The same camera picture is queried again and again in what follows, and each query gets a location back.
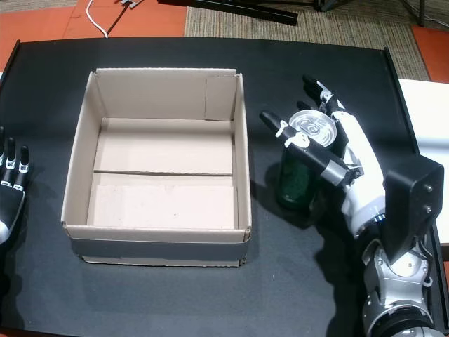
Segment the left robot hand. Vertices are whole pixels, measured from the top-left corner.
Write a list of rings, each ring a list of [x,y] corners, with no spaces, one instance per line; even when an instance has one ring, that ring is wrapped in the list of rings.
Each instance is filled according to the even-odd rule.
[[[1,126],[1,245],[9,240],[21,214],[30,172],[28,146],[20,148],[18,157],[15,139],[7,138]]]

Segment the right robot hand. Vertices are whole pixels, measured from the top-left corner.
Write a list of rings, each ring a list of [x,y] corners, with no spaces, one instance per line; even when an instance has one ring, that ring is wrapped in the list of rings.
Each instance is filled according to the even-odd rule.
[[[304,75],[303,81],[310,96],[320,101],[319,112],[336,127],[336,141],[342,146],[339,154],[273,112],[263,111],[260,118],[288,154],[321,179],[342,188],[341,212],[351,234],[359,237],[376,220],[384,218],[382,169],[357,118],[338,96],[318,79]]]

